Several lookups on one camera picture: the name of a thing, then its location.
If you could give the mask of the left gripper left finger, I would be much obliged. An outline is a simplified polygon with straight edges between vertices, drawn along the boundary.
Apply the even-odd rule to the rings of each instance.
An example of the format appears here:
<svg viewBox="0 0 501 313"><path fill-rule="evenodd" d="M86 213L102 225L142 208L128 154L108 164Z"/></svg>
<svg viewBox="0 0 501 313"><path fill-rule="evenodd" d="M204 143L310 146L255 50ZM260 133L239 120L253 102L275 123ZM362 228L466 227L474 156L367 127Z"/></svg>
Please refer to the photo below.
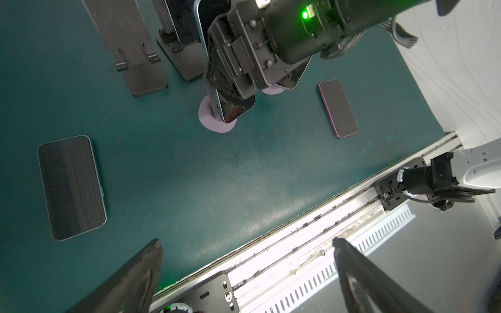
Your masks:
<svg viewBox="0 0 501 313"><path fill-rule="evenodd" d="M148 312L162 262L161 242L154 239L68 311Z"/></svg>

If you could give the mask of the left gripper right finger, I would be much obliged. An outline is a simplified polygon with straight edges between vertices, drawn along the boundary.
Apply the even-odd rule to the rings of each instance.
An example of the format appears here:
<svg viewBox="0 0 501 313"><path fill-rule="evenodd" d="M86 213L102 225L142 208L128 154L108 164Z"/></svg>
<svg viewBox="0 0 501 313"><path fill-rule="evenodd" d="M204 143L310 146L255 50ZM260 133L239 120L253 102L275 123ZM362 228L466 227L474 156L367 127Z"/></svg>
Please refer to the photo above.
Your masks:
<svg viewBox="0 0 501 313"><path fill-rule="evenodd" d="M344 238L334 238L335 266L348 312L430 312Z"/></svg>

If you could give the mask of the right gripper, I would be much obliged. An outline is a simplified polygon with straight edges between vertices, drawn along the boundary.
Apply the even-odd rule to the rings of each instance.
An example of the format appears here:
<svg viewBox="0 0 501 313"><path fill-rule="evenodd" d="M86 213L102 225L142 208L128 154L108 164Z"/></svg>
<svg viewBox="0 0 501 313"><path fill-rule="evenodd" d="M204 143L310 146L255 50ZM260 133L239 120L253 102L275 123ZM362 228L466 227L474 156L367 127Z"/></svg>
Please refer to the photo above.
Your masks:
<svg viewBox="0 0 501 313"><path fill-rule="evenodd" d="M256 90L282 84L295 71L305 69L310 57L288 64L274 50L266 33L265 12L255 1L238 1L211 22L206 36L206 77L212 88L248 99Z"/></svg>

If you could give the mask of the teal edged phone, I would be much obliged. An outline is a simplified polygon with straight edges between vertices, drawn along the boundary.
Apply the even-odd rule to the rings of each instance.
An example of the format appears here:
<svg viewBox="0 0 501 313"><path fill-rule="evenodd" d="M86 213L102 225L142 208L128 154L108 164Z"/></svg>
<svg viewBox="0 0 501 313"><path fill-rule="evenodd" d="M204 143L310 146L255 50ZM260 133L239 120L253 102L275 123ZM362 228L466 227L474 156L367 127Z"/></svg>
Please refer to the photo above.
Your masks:
<svg viewBox="0 0 501 313"><path fill-rule="evenodd" d="M91 138L82 134L43 143L37 158L53 240L103 227L108 215Z"/></svg>

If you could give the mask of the purple phone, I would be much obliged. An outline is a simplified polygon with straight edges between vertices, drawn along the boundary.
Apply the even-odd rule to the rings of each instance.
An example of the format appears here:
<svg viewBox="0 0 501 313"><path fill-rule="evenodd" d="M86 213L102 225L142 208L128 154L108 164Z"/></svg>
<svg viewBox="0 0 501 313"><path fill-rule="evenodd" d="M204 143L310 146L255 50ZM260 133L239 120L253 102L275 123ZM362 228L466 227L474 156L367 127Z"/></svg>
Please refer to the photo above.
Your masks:
<svg viewBox="0 0 501 313"><path fill-rule="evenodd" d="M358 126L341 81L322 81L318 91L336 137L346 138L356 134Z"/></svg>

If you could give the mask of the black folding phone stand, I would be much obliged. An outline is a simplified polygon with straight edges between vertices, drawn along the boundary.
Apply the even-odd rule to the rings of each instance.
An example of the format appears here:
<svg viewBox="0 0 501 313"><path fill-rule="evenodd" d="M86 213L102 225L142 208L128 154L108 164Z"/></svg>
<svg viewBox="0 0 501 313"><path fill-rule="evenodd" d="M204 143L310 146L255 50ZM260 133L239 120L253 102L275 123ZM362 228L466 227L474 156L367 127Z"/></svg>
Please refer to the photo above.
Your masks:
<svg viewBox="0 0 501 313"><path fill-rule="evenodd" d="M168 87L136 1L85 0L82 4L114 55L116 70L132 96L142 97Z"/></svg>

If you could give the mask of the white edged phone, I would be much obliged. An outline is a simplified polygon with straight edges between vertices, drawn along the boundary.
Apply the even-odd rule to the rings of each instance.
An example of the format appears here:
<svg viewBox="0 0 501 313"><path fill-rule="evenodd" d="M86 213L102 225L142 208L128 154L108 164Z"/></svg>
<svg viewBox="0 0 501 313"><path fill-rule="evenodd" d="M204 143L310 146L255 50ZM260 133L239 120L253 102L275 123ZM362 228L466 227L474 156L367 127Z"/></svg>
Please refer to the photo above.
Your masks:
<svg viewBox="0 0 501 313"><path fill-rule="evenodd" d="M231 1L197 0L194 2L193 11L195 22L198 28L198 33L200 35L200 41L202 43L202 47L207 59L210 58L207 43L207 30L209 29L214 19L220 14L227 13L230 10L231 6ZM203 75L204 85L207 91L207 95L210 97L210 100L212 102L213 110L217 119L220 119L225 123L230 123L254 106L255 96L252 96L249 99L242 100L231 94L225 93L223 91L218 91L217 89L214 89L209 85L208 78L209 70L206 70Z"/></svg>

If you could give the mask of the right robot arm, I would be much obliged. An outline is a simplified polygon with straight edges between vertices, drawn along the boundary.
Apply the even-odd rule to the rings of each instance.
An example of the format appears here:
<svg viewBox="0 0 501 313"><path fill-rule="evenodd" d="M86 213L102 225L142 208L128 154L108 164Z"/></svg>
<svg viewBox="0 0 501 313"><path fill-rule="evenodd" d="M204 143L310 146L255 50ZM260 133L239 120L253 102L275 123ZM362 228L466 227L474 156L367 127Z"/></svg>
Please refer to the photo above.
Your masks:
<svg viewBox="0 0 501 313"><path fill-rule="evenodd" d="M226 97L251 98L277 84L315 54L343 56L374 26L402 46L416 37L396 16L417 1L238 1L204 21L208 85ZM454 203L500 188L500 141L446 152L428 166L407 164L374 185L386 210L402 201L446 211Z"/></svg>

